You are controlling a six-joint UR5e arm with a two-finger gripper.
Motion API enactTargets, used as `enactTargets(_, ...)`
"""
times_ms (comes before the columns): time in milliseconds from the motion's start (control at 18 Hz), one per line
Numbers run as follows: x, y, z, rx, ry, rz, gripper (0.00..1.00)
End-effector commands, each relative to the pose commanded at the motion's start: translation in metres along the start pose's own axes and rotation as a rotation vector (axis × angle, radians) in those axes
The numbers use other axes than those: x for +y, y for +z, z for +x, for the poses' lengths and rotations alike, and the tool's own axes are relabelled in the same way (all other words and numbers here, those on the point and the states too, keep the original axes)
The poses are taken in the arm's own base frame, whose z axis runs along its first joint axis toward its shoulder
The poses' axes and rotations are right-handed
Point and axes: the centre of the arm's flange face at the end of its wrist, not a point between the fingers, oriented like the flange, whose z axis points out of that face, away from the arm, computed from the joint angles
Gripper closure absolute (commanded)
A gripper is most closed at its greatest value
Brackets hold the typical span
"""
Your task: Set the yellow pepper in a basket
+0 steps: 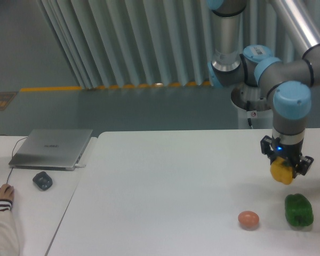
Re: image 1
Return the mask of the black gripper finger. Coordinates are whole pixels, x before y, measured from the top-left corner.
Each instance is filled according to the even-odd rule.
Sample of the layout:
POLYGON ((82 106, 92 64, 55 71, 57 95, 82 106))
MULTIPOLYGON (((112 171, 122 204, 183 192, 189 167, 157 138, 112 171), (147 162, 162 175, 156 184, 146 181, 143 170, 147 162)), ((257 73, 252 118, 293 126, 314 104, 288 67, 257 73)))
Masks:
POLYGON ((271 147, 271 142, 271 137, 267 135, 264 136, 260 141, 261 152, 263 155, 266 155, 269 158, 270 164, 272 164, 273 161, 276 159, 276 153, 271 147))
POLYGON ((313 162, 314 158, 300 155, 292 163, 293 177, 296 178, 298 175, 306 175, 313 162))

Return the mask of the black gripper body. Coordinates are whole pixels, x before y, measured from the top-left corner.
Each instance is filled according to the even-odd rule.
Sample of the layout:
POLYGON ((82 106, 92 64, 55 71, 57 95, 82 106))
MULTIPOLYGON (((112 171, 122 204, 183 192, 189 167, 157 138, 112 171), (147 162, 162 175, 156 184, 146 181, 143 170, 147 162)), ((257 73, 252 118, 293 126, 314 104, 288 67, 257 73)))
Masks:
POLYGON ((271 147, 274 151, 273 156, 270 158, 272 165, 275 160, 282 158, 287 161, 292 167, 300 165, 302 156, 302 144, 304 137, 302 135, 272 135, 271 147))

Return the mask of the white striped sleeve forearm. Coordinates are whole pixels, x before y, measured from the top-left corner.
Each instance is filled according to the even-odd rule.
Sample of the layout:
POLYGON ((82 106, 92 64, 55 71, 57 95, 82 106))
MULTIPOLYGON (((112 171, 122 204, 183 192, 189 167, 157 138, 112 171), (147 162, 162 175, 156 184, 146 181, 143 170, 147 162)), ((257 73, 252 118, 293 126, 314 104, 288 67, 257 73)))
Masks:
POLYGON ((0 255, 20 254, 19 238, 11 208, 11 200, 0 199, 0 255))

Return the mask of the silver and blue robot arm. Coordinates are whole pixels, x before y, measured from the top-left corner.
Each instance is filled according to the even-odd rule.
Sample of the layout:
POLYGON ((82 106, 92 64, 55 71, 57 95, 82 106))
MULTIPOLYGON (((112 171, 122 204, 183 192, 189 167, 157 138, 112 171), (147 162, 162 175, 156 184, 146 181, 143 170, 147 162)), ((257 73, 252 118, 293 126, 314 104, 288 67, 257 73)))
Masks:
POLYGON ((305 175, 313 158, 302 154, 310 89, 320 85, 320 29, 303 1, 271 1, 301 59, 283 63, 263 45, 247 46, 238 53, 241 13, 246 1, 208 1, 214 22, 221 30, 208 64, 213 86, 234 85, 232 102, 248 115, 271 109, 273 129, 261 142, 270 160, 272 177, 289 184, 305 175))

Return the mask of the person's hand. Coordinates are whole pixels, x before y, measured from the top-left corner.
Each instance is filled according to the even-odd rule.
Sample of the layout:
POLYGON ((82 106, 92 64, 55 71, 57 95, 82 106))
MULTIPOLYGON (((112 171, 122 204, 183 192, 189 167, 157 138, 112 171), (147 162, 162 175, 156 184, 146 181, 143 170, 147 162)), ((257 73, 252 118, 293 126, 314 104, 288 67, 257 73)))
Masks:
POLYGON ((13 205, 14 187, 9 184, 3 184, 0 187, 0 205, 13 205))

